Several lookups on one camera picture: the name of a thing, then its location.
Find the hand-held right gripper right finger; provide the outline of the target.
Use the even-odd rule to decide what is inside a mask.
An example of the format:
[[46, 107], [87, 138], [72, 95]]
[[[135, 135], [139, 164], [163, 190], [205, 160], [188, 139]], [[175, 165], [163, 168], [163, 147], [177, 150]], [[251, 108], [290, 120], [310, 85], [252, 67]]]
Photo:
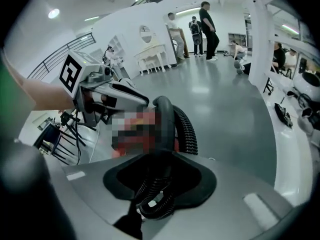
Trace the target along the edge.
[[241, 169], [198, 155], [183, 157], [210, 169], [216, 188], [196, 208], [145, 221], [145, 240], [278, 240], [302, 211], [271, 185]]

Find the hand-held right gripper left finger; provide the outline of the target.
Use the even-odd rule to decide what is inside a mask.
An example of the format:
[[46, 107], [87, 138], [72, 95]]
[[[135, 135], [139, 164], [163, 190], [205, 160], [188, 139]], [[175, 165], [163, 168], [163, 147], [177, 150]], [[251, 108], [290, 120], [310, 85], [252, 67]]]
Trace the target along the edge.
[[126, 169], [137, 156], [122, 156], [94, 163], [64, 167], [76, 194], [103, 222], [126, 237], [141, 237], [143, 219], [137, 212], [136, 178]]

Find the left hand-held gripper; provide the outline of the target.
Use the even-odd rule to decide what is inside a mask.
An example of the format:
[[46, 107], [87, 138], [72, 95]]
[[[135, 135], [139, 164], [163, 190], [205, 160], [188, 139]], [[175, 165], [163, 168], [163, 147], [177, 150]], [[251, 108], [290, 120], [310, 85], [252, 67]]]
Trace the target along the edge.
[[116, 108], [148, 107], [150, 103], [130, 78], [116, 82], [109, 66], [81, 51], [67, 52], [59, 81], [82, 116], [79, 124], [86, 127], [96, 127], [104, 117], [119, 113]]

